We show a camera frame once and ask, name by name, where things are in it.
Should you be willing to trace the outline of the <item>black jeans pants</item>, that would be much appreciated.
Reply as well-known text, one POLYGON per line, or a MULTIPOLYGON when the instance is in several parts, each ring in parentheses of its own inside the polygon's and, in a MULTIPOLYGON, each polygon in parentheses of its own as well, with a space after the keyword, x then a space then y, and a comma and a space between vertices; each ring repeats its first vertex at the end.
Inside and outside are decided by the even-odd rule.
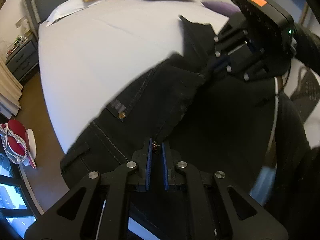
POLYGON ((308 188, 295 175, 310 145, 289 97, 274 77, 245 82, 201 73, 200 37, 208 24, 180 19, 183 54, 172 54, 115 96, 80 133, 61 160, 62 177, 74 186, 91 171, 113 171, 146 139, 168 142, 201 171, 221 168, 251 190, 275 144, 275 181, 268 205, 296 200, 308 188))

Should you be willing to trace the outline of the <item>purple cushion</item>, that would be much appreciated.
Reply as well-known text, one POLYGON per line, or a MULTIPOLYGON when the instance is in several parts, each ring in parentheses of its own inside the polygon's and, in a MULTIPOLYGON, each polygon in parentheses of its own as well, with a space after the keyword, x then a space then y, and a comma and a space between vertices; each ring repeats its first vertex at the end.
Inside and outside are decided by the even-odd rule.
POLYGON ((240 12, 238 6, 227 2, 202 1, 201 3, 208 9, 226 17, 231 17, 233 14, 240 12))

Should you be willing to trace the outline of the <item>black mesh chair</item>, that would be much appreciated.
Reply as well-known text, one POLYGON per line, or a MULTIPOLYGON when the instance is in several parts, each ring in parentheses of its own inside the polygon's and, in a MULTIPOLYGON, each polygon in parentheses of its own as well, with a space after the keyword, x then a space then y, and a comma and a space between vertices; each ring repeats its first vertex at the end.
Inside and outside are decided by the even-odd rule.
POLYGON ((319 103, 319 82, 310 68, 306 66, 299 68, 297 88, 290 99, 302 123, 305 123, 319 103))

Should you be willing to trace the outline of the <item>bed with white sheet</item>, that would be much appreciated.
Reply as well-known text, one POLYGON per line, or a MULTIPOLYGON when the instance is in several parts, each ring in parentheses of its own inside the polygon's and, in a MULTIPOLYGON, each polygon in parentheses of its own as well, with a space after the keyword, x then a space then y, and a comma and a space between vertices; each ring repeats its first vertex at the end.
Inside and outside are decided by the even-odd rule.
POLYGON ((182 52, 181 16, 215 32, 227 22, 199 1, 105 0, 40 25, 41 83, 64 152, 130 81, 182 52))

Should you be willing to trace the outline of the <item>beige curtain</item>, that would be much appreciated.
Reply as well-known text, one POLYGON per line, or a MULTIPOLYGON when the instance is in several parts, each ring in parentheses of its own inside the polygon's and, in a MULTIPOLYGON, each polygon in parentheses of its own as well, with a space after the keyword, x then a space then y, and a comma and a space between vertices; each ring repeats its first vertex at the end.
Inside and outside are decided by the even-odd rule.
POLYGON ((22 96, 23 86, 19 83, 16 77, 13 76, 2 59, 0 71, 1 108, 9 112, 10 115, 16 116, 18 111, 21 109, 19 100, 22 96))

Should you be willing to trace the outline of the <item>dark grey nightstand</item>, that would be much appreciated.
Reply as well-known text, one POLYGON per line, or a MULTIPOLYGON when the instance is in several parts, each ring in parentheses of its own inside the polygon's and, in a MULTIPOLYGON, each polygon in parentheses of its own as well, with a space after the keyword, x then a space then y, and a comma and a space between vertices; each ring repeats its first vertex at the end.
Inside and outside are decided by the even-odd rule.
POLYGON ((8 56, 5 64, 19 82, 25 83, 39 65, 36 37, 29 35, 27 40, 8 56))

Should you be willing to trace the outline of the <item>white pillow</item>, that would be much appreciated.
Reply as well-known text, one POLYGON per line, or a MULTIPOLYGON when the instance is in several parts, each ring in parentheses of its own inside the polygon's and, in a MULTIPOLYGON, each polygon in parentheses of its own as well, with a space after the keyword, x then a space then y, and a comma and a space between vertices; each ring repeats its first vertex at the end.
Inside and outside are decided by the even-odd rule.
POLYGON ((100 0, 94 0, 91 2, 85 2, 84 0, 68 0, 61 5, 57 6, 48 16, 46 22, 47 27, 55 23, 56 21, 76 13, 80 10, 86 9, 91 5, 99 3, 100 0))

